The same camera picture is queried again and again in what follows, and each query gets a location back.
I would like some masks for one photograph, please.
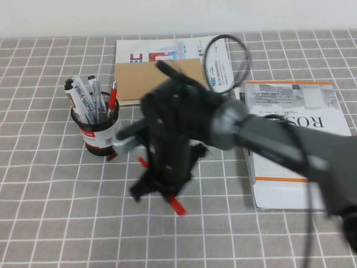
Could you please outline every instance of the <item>table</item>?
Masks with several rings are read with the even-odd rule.
[[[357,134],[357,31],[234,35],[251,50],[249,79],[332,82]],[[241,150],[211,149],[178,217],[157,195],[129,197],[142,149],[111,162],[84,149],[65,79],[96,74],[109,91],[117,39],[190,36],[0,41],[0,267],[301,267],[304,212],[256,209]],[[228,48],[237,70],[242,52]],[[140,117],[120,109],[124,126]],[[316,212],[311,267],[356,267],[338,224]]]

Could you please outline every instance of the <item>red pen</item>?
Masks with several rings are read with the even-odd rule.
[[[117,91],[118,91],[117,81],[115,80],[113,83],[112,91],[110,92],[107,119],[110,119],[110,117],[112,117],[114,114],[115,101],[117,100]]]

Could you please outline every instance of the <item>pen holder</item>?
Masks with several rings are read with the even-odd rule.
[[[110,94],[102,92],[105,104],[108,107]],[[114,115],[110,120],[95,125],[89,125],[78,121],[76,115],[71,108],[71,116],[74,122],[79,126],[79,130],[83,136],[85,147],[93,155],[108,156],[114,153],[112,148],[112,136],[117,133],[122,124],[119,118],[119,102],[116,100]]]

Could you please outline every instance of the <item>marker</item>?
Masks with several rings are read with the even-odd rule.
[[[92,101],[92,97],[79,76],[73,78],[73,86],[76,89],[78,95],[80,95],[82,102],[84,102],[88,110],[91,111],[93,118],[95,118],[95,107]]]
[[[86,106],[81,101],[81,98],[78,96],[77,91],[72,85],[73,79],[67,79],[65,84],[65,91],[68,97],[69,102],[71,103],[73,112],[76,115],[76,118],[84,124],[90,122],[90,116],[86,115]]]
[[[115,102],[117,100],[117,91],[118,91],[117,81],[115,80],[113,83],[112,91],[110,91],[110,100],[108,106],[107,119],[110,119],[114,114]]]
[[[100,93],[100,83],[99,81],[93,81],[93,89],[95,89],[94,93],[94,100],[97,103],[97,110],[96,110],[96,117],[97,117],[97,122],[100,123],[101,121],[104,121],[103,119],[103,114],[102,114],[102,102],[100,99],[102,98],[102,95]]]
[[[88,83],[89,83],[89,85],[90,85],[90,87],[93,89],[93,82],[94,81],[97,81],[97,78],[95,78],[95,76],[94,75],[91,75],[91,76],[89,76],[88,77]],[[102,96],[102,94],[100,94],[101,96],[100,96],[100,101],[101,101],[101,103],[102,103],[102,111],[105,113],[105,114],[107,114],[108,113],[108,109],[107,109],[107,105],[105,104],[105,101],[104,101],[104,98],[103,98],[103,96]]]

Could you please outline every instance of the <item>white wall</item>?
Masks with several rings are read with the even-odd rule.
[[[0,8],[0,37],[357,28],[356,0],[2,0]]]

